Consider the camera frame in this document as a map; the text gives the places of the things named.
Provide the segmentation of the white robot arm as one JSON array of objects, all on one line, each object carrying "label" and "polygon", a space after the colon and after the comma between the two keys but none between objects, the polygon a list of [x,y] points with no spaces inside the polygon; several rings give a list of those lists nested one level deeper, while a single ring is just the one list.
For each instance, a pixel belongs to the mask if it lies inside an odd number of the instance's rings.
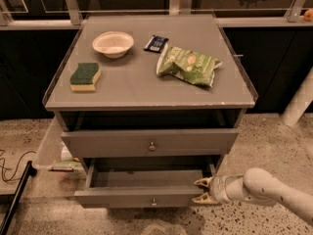
[{"label": "white robot arm", "polygon": [[193,198],[196,204],[228,204],[241,201],[255,205],[280,204],[313,225],[313,196],[280,181],[259,167],[249,168],[243,175],[215,175],[194,182],[206,191]]}]

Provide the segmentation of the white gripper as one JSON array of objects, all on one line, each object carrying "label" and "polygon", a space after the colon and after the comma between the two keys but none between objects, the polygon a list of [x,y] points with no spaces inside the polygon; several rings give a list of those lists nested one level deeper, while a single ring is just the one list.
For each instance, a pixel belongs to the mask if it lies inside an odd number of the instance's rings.
[{"label": "white gripper", "polygon": [[205,192],[192,199],[196,204],[227,204],[243,201],[248,197],[242,176],[205,177],[196,180],[194,185],[209,188],[209,193]]}]

